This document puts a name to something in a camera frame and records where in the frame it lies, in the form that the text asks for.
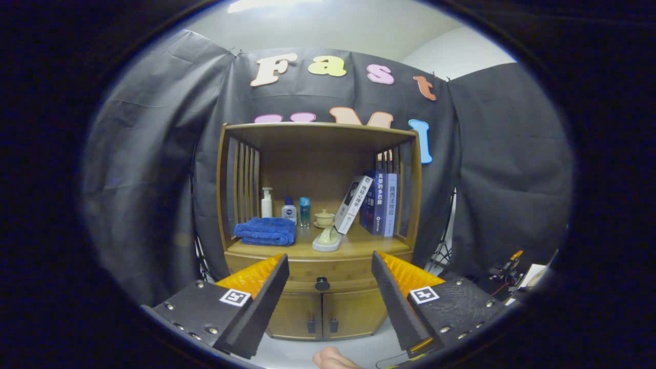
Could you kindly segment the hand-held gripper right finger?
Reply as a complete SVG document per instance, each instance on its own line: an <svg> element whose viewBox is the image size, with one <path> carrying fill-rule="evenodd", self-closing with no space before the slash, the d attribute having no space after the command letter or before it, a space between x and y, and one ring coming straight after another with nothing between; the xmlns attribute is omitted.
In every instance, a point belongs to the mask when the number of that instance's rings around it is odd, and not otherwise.
<svg viewBox="0 0 656 369"><path fill-rule="evenodd" d="M400 348L411 359L475 338L507 311L466 278L442 279L382 251L373 252L371 272Z"/></svg>

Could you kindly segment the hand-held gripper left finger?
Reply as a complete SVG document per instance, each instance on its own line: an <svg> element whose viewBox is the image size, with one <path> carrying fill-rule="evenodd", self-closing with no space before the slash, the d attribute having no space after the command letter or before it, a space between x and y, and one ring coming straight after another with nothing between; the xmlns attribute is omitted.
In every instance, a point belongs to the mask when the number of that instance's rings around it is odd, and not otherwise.
<svg viewBox="0 0 656 369"><path fill-rule="evenodd" d="M250 359L289 277L286 254L277 254L216 283L196 280L157 306L143 304L150 321L196 350Z"/></svg>

